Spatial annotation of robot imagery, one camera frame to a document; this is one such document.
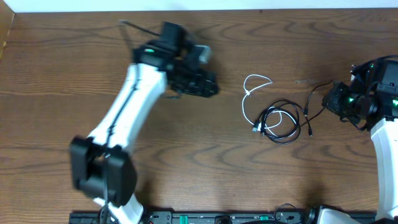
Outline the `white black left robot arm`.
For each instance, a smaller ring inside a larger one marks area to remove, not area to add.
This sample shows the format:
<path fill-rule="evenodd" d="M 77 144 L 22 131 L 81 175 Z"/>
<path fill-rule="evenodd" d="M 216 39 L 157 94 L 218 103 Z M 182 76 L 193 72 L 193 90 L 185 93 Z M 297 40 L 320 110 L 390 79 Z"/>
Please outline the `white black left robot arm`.
<path fill-rule="evenodd" d="M 97 223 L 139 223 L 144 212 L 134 191 L 132 162 L 139 131 L 167 89 L 209 98 L 219 91 L 215 73 L 203 66 L 211 57 L 183 26 L 163 23 L 160 33 L 131 50 L 126 79 L 110 109 L 85 138 L 70 143 L 74 188 L 100 204 Z"/>

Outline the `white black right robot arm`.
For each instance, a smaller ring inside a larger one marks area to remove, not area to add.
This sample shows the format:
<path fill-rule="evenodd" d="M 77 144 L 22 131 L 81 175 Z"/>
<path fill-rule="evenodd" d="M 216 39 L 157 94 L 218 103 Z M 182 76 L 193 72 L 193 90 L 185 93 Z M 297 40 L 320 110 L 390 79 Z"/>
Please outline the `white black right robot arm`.
<path fill-rule="evenodd" d="M 369 131 L 377 159 L 379 202 L 376 223 L 397 223 L 397 56 L 353 65 L 349 85 L 333 81 L 322 107 Z"/>

